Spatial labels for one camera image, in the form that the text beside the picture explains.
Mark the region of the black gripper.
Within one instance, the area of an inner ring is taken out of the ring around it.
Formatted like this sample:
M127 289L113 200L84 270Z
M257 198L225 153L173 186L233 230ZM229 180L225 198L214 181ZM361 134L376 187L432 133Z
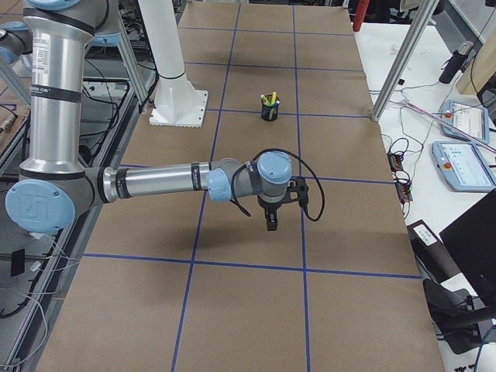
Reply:
M276 231L278 226L277 210L284 204L283 201L268 202L258 198L258 204L264 210L267 230Z

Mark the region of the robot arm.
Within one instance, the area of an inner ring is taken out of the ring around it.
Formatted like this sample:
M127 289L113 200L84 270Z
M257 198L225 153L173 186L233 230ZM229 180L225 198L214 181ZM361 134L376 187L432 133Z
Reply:
M1 24L1 59L15 63L21 56L33 52L33 35L24 22L11 21Z
M265 150L234 159L165 167L85 167L79 161L81 99L87 45L115 28L114 1L27 1L33 34L29 156L5 197L9 218L30 233L54 233L97 205L144 195L207 191L227 202L255 195L275 208L288 195L291 160Z

